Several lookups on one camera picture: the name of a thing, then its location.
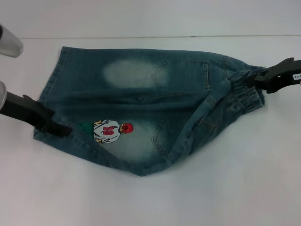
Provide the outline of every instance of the back pocket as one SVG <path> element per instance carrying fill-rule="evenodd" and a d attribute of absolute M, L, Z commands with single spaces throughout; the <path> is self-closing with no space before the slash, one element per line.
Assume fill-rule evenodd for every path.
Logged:
<path fill-rule="evenodd" d="M 193 112 L 173 112 L 161 119 L 152 141 L 157 151 L 167 159 L 174 143 Z"/>
<path fill-rule="evenodd" d="M 207 61 L 166 60 L 151 75 L 162 94 L 181 94 L 210 89 Z"/>

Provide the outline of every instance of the label sticker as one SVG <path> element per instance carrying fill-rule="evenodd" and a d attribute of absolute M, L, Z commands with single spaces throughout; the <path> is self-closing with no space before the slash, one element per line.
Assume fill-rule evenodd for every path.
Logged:
<path fill-rule="evenodd" d="M 300 80 L 301 79 L 301 74 L 293 74 L 293 79 L 294 80 Z"/>

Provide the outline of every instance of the pocket stitching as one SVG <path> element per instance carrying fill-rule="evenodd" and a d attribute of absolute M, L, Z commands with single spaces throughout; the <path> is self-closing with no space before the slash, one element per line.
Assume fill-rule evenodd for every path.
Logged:
<path fill-rule="evenodd" d="M 209 63 L 207 61 L 203 62 L 203 70 L 204 70 L 204 88 L 206 90 L 210 89 L 210 83 L 209 83 L 209 73 L 208 73 Z"/>
<path fill-rule="evenodd" d="M 156 70 L 155 73 L 151 74 L 151 78 L 153 79 L 157 89 L 162 89 L 162 87 L 161 87 L 160 83 L 158 82 L 156 75 L 162 70 L 163 67 L 165 67 L 166 64 L 168 64 L 167 60 L 164 61 L 164 63 L 158 68 L 158 70 Z"/>
<path fill-rule="evenodd" d="M 153 141 L 153 143 L 154 143 L 156 149 L 158 150 L 158 152 L 159 152 L 159 153 L 162 155 L 162 157 L 166 160 L 166 158 L 167 158 L 166 151 L 165 151 L 164 148 L 162 148 L 161 145 L 156 141 L 156 140 L 157 140 L 157 137 L 158 137 L 158 134 L 159 134 L 159 132 L 161 131 L 162 127 L 164 126 L 165 122 L 166 122 L 166 121 L 165 121 L 164 119 L 161 121 L 161 123 L 159 124 L 159 126 L 158 126 L 158 128 L 157 128 L 157 130 L 156 130 L 156 132 L 155 132 L 155 135 L 154 135 L 153 138 L 152 138 L 152 141 Z"/>
<path fill-rule="evenodd" d="M 213 129 L 215 127 L 215 124 L 210 122 L 209 120 L 201 117 L 198 121 L 199 126 L 205 126 L 207 129 Z"/>

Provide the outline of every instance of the red hair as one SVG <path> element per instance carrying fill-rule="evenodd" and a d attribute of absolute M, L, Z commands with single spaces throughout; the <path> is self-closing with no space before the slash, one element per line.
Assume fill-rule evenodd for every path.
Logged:
<path fill-rule="evenodd" d="M 122 124 L 122 133 L 130 133 L 133 131 L 133 126 L 130 123 Z"/>

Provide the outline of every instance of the blue denim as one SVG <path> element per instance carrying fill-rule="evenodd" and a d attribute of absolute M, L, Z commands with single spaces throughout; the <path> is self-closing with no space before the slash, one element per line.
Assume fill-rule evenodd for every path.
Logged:
<path fill-rule="evenodd" d="M 39 101 L 73 132 L 34 138 L 139 176 L 160 172 L 261 108 L 245 77 L 263 69 L 206 52 L 63 47 Z"/>

